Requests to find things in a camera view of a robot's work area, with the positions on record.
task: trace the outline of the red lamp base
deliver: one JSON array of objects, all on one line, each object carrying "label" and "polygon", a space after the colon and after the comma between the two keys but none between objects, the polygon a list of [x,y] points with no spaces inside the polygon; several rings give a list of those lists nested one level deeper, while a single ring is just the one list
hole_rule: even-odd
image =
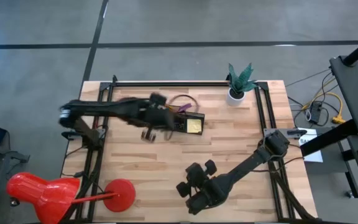
[{"label": "red lamp base", "polygon": [[126,179],[113,180],[106,186],[104,191],[118,194],[110,199],[103,200],[106,208],[112,212],[123,212],[131,207],[135,201],[135,187]]}]

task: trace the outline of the power strip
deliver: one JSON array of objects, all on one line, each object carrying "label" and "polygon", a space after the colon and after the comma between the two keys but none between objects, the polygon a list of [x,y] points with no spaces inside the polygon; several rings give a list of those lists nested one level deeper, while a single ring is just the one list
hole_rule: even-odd
[{"label": "power strip", "polygon": [[310,120],[309,122],[317,124],[320,120],[322,102],[312,102],[310,106]]}]

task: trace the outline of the potted plant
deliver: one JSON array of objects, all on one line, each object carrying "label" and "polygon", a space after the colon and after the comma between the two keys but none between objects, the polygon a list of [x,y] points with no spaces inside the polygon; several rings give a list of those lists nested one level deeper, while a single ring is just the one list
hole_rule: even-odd
[{"label": "potted plant", "polygon": [[250,63],[239,76],[236,75],[234,68],[229,64],[230,89],[227,93],[226,101],[230,106],[239,106],[246,97],[246,92],[256,87],[255,80],[249,80],[254,69]]}]

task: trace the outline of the floor stripe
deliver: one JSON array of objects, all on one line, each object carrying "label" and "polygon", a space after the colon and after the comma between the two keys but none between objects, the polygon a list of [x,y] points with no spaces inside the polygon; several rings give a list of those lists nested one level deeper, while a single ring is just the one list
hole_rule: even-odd
[{"label": "floor stripe", "polygon": [[88,60],[86,61],[86,66],[85,66],[85,71],[84,71],[84,75],[82,78],[82,83],[84,83],[84,81],[88,81],[91,76],[91,70],[92,70],[92,65],[93,65],[93,61],[94,61],[94,56],[96,55],[97,44],[99,42],[100,33],[102,31],[104,16],[106,15],[108,3],[109,3],[109,0],[103,0],[102,7],[101,7],[100,13],[99,13],[98,25],[96,26],[96,29],[94,31],[92,47],[91,47],[91,50],[89,51]]},{"label": "floor stripe", "polygon": [[92,44],[0,44],[0,49],[88,49]]},{"label": "floor stripe", "polygon": [[125,48],[174,48],[174,47],[262,47],[262,46],[319,46],[358,45],[358,40],[311,40],[311,41],[239,41],[239,42],[149,42],[98,44],[101,49]]},{"label": "floor stripe", "polygon": [[174,47],[293,47],[324,45],[358,45],[358,40],[310,40],[310,41],[227,41],[227,42],[149,42],[149,43],[103,43],[103,44],[7,44],[0,49],[96,49],[125,48],[174,48]]}]

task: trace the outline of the white pot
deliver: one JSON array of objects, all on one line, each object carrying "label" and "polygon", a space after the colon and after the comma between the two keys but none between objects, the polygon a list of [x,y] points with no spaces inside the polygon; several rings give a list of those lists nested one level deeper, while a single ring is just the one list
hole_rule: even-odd
[{"label": "white pot", "polygon": [[241,104],[241,102],[246,98],[246,92],[244,92],[244,96],[242,96],[242,98],[235,99],[230,95],[230,90],[231,90],[231,88],[229,88],[229,90],[227,91],[226,102],[230,106],[239,106]]}]

